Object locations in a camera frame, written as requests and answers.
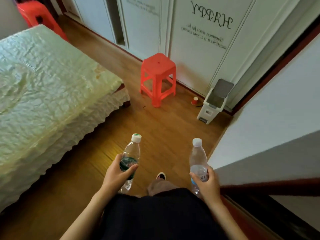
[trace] red paper cup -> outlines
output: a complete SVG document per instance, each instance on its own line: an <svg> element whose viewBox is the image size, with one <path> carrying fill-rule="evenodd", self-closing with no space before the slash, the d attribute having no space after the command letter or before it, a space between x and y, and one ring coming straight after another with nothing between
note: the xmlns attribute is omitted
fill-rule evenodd
<svg viewBox="0 0 320 240"><path fill-rule="evenodd" d="M193 100L191 101L191 104L196 105L198 103L198 98L194 97Z"/></svg>

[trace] wooden floor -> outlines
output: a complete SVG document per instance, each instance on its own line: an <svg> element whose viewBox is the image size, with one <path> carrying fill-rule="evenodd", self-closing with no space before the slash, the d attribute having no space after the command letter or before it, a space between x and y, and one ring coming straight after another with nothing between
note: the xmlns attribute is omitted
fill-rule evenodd
<svg viewBox="0 0 320 240"><path fill-rule="evenodd" d="M72 45L123 79L131 106L113 112L4 211L1 240L59 239L99 189L106 169L133 133L141 134L142 141L130 194L145 195L160 171L174 184L189 187L192 139L202 138L208 154L231 119L220 113L210 125L197 120L200 108L191 105L194 94L180 85L175 97L154 108L150 98L139 93L140 61L67 18L61 26Z"/></svg>

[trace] person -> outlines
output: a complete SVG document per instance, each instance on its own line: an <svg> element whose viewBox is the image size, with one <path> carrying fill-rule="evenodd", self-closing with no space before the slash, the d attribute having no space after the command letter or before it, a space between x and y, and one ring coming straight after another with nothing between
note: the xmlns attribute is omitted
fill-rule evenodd
<svg viewBox="0 0 320 240"><path fill-rule="evenodd" d="M106 171L103 184L61 240L83 239L230 239L248 240L220 196L217 174L208 166L202 182L190 173L203 200L186 188L166 181L160 173L148 187L148 196L118 194L138 168L122 172L118 154Z"/></svg>

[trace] red plastic chair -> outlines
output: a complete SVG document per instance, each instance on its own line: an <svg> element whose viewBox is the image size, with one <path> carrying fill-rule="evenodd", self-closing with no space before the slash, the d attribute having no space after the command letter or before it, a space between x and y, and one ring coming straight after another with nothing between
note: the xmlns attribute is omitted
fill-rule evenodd
<svg viewBox="0 0 320 240"><path fill-rule="evenodd" d="M54 31L62 39L68 41L66 34L59 27L46 6L42 3L31 0L24 3L18 3L17 7L29 27L43 24Z"/></svg>
<svg viewBox="0 0 320 240"><path fill-rule="evenodd" d="M153 80L152 91L144 85L144 82L149 79ZM167 79L172 84L172 87L162 93L161 88L163 79ZM152 99L152 105L155 108L160 107L161 100L169 94L173 93L175 96L176 64L162 53L157 53L143 60L141 66L140 93L142 93L142 91Z"/></svg>

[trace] clear plastic bottle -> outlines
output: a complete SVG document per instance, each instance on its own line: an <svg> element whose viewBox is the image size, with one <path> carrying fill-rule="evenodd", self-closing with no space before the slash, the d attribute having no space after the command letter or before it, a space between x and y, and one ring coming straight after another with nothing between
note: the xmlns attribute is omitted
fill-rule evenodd
<svg viewBox="0 0 320 240"><path fill-rule="evenodd" d="M126 146L123 151L123 157L120 161L120 169L124 172L127 171L132 165L139 163L140 159L140 146L141 135L133 134L131 137L131 142ZM124 183L119 193L127 193L132 185L132 180L134 174L132 174L127 181Z"/></svg>
<svg viewBox="0 0 320 240"><path fill-rule="evenodd" d="M202 148L202 140L200 138L194 138L192 140L193 149L190 154L190 172L196 174L202 182L208 180L208 160L205 150ZM200 196L199 188L197 184L191 179L191 191Z"/></svg>

